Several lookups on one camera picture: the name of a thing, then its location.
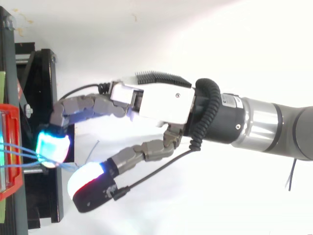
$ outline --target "screw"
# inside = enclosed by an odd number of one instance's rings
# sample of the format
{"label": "screw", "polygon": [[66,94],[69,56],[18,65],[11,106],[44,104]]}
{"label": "screw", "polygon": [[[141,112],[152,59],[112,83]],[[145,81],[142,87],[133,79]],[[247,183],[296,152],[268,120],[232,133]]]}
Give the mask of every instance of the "screw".
{"label": "screw", "polygon": [[25,105],[24,110],[25,110],[25,115],[26,115],[27,118],[30,118],[30,116],[31,116],[32,113],[34,112],[33,109],[30,107],[29,104],[26,104],[26,105]]}
{"label": "screw", "polygon": [[52,54],[51,55],[51,60],[52,60],[52,63],[56,63],[57,62],[57,55],[56,54]]}
{"label": "screw", "polygon": [[13,16],[7,16],[4,20],[4,27],[13,31],[15,29],[16,20]]}

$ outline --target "green object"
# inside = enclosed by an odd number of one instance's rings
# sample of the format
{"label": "green object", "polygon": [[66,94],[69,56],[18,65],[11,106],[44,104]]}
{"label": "green object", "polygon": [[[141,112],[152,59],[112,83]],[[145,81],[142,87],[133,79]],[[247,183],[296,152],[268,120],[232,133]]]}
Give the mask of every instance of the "green object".
{"label": "green object", "polygon": [[[3,98],[4,98],[4,82],[5,82],[5,72],[0,71],[0,103],[1,104],[3,104]],[[4,219],[5,219],[5,199],[0,201],[0,224],[4,223]]]}
{"label": "green object", "polygon": [[3,104],[4,98],[4,82],[5,82],[5,72],[0,71],[0,104]]}
{"label": "green object", "polygon": [[4,223],[5,219],[5,199],[0,201],[0,224]]}

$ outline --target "silver arm segment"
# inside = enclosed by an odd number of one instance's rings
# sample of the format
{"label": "silver arm segment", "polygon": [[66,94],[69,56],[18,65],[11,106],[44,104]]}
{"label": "silver arm segment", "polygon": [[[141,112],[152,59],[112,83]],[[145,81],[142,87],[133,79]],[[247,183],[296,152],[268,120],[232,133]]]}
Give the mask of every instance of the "silver arm segment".
{"label": "silver arm segment", "polygon": [[106,95],[90,94],[62,99],[54,104],[50,116],[50,124],[66,127],[89,118],[113,114],[117,118],[124,117],[128,105],[116,103]]}

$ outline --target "cable connector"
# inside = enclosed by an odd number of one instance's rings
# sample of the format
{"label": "cable connector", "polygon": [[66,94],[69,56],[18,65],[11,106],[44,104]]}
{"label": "cable connector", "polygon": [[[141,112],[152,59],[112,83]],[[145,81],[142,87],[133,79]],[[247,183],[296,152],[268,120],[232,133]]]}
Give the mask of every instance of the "cable connector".
{"label": "cable connector", "polygon": [[114,201],[117,201],[121,197],[124,197],[130,190],[131,190],[131,188],[129,186],[115,190],[113,193]]}

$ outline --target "metal rod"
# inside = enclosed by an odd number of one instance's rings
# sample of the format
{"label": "metal rod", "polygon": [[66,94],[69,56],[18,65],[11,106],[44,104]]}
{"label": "metal rod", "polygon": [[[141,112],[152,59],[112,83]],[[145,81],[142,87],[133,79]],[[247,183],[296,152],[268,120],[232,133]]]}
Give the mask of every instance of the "metal rod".
{"label": "metal rod", "polygon": [[23,170],[24,174],[36,174],[36,173],[43,173],[43,169],[39,167],[34,167],[34,168],[25,168]]}
{"label": "metal rod", "polygon": [[16,59],[17,65],[26,65],[28,63],[28,59]]}

